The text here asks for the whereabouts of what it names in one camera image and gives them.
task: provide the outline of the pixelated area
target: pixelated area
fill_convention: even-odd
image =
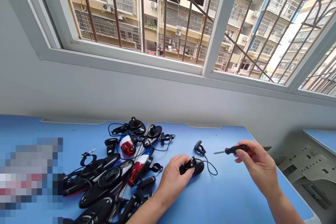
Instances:
[[[63,138],[38,138],[24,142],[27,144],[16,145],[13,139],[11,143],[8,139],[1,140],[4,150],[0,160],[0,218],[4,220],[1,223],[15,223],[13,218],[19,215],[19,211],[20,216],[24,216],[21,211],[30,209],[35,210],[35,215],[48,215],[48,210],[63,207],[63,169],[59,166]],[[50,216],[48,223],[60,221]]]

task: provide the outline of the screwdriver handle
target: screwdriver handle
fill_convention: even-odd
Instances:
[[[231,153],[236,154],[236,150],[238,150],[238,149],[241,149],[241,150],[247,152],[247,145],[238,145],[238,146],[233,146],[231,148],[226,148],[225,153],[228,154],[228,155],[231,154]]]

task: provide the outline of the window frame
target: window frame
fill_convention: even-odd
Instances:
[[[321,31],[304,59],[296,66],[286,85],[281,85],[214,70],[231,15],[231,9],[225,9],[228,10],[227,6],[233,6],[235,0],[219,0],[204,67],[81,40],[67,0],[45,0],[53,3],[48,6],[49,10],[46,9],[44,0],[9,1],[41,60],[336,107],[336,97],[298,89],[336,41],[335,15],[328,25],[325,25],[326,29]]]

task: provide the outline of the taillight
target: taillight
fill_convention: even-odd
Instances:
[[[125,155],[133,156],[135,154],[135,142],[131,139],[130,135],[120,138],[119,145]]]
[[[146,164],[148,158],[153,154],[153,151],[154,149],[152,147],[148,148],[135,162],[128,180],[128,185],[130,187],[134,186],[138,182],[139,178],[141,178],[143,173],[146,172],[144,165]]]

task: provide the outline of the blue table surface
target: blue table surface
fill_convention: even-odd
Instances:
[[[304,129],[310,138],[336,155],[336,131],[319,131]]]
[[[63,169],[58,172],[69,173],[79,167],[80,156],[86,151],[96,148],[94,153],[98,158],[106,157],[104,140],[110,137],[107,130],[110,123],[113,122],[102,125],[50,124],[40,123],[40,118],[0,116],[0,136],[4,148],[0,153],[1,159],[8,158],[9,152],[15,151],[15,145],[33,144],[36,138],[59,137],[63,138],[63,153],[58,155],[58,165],[63,164]],[[274,223],[266,199],[244,164],[236,164],[233,155],[213,154],[241,140],[253,140],[245,128],[223,126],[221,129],[204,129],[189,128],[185,124],[157,124],[166,134],[175,134],[176,138],[167,152],[154,151],[154,162],[165,167],[172,156],[181,153],[197,157],[194,145],[202,140],[207,158],[218,170],[218,176],[212,176],[205,167],[199,176],[192,178],[159,223]],[[166,146],[157,144],[156,148],[165,149]],[[151,175],[157,178],[155,191],[162,173],[149,172],[147,177]],[[313,218],[313,212],[280,171],[278,179],[302,219]],[[134,190],[127,187],[124,197],[129,198]],[[27,203],[24,210],[12,211],[15,218],[8,218],[6,224],[26,222],[27,218],[35,218],[35,223],[51,223],[51,217],[75,219],[83,212],[78,207],[81,196],[63,198],[62,210],[51,209],[50,204],[44,204],[50,202],[50,197],[38,196],[37,203]]]

